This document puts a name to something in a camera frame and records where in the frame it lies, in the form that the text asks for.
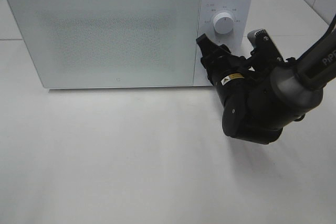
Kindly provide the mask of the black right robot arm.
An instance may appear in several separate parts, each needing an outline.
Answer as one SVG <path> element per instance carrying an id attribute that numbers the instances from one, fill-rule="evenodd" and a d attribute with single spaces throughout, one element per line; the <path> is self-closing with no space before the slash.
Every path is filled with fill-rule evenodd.
<path id="1" fill-rule="evenodd" d="M 264 29 L 251 31 L 248 40 L 249 58 L 233 55 L 206 35 L 196 42 L 224 108 L 224 134 L 269 144 L 321 103 L 323 87 L 335 77 L 335 31 L 328 30 L 298 59 L 284 59 Z"/>

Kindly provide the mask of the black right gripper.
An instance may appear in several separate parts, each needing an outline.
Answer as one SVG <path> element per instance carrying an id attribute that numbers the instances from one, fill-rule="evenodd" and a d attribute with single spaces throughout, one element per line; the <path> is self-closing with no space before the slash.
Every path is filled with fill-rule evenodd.
<path id="1" fill-rule="evenodd" d="M 223 107 L 237 93 L 231 87 L 233 82 L 242 81 L 243 85 L 247 85 L 243 90 L 248 91 L 261 83 L 275 67 L 286 64 L 265 29 L 250 31 L 247 38 L 253 46 L 249 58 L 231 54 L 225 44 L 215 44 L 206 34 L 196 39 L 202 54 L 201 64 L 207 72 L 208 80 L 216 88 Z"/>

